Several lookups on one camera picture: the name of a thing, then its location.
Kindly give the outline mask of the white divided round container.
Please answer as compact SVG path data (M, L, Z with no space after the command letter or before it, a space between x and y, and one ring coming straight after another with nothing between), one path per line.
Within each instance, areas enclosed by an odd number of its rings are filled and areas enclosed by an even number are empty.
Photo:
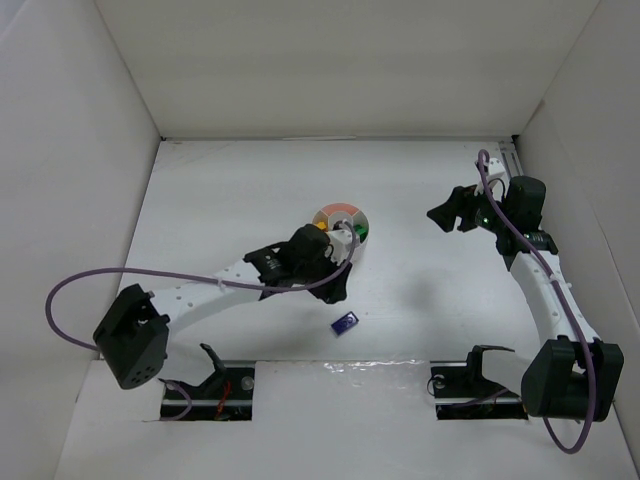
M363 255L370 233L370 225L367 216L358 207L348 203L333 203L322 207L313 217L312 224L323 222L327 226L328 233L333 230L348 229L353 234L355 250L351 257L352 262L357 262ZM355 231L355 226L361 225L368 229L368 235L362 241Z

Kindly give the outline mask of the green lego brick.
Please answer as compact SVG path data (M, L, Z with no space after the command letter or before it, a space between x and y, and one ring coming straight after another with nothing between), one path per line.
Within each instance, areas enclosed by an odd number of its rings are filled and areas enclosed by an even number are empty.
M364 241L368 235L368 229L364 226L357 225L355 226L355 231L359 235L360 239Z

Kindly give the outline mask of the blue lego plate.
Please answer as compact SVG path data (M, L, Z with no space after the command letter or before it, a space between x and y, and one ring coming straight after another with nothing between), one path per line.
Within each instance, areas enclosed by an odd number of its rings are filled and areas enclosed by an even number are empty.
M334 321L330 328L336 336L341 336L357 326L358 323L358 317L353 312L349 312Z

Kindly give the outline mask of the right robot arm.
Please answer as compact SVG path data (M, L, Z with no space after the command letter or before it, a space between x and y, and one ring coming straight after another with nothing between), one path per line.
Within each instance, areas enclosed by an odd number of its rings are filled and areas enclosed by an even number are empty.
M624 364L620 347L590 327L561 272L558 249L540 229L545 184L528 176L511 179L496 203L473 186L458 186L427 216L443 231L477 227L496 236L496 248L523 292L541 348L533 359L507 347L477 346L475 373L520 396L534 417L604 421Z

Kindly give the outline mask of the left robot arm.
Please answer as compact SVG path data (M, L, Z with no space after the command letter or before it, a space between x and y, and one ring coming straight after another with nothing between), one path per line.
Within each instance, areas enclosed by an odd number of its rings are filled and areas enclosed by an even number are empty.
M157 292L130 285L116 296L93 340L119 387L138 388L160 375L172 338L209 317L296 291L329 305L344 301L360 245L346 220L331 231L307 224L210 278L185 275L181 285Z

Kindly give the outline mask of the aluminium rail right side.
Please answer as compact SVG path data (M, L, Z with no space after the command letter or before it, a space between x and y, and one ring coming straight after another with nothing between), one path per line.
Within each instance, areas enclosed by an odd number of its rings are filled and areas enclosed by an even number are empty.
M508 138L498 142L499 150L502 156L502 162L505 166L506 174L509 179L523 174L518 152L515 142Z

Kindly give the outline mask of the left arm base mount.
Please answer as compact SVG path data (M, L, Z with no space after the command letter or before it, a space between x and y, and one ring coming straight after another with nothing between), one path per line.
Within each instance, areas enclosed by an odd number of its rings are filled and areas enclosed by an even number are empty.
M214 371L200 385L170 380L165 386L160 418L177 421L251 421L255 364L227 363L226 372Z

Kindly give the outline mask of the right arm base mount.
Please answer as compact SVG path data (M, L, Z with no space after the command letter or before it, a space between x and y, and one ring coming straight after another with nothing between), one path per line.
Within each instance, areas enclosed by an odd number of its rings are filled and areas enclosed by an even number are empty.
M468 361L433 361L427 392L440 421L523 420L520 398L473 371Z

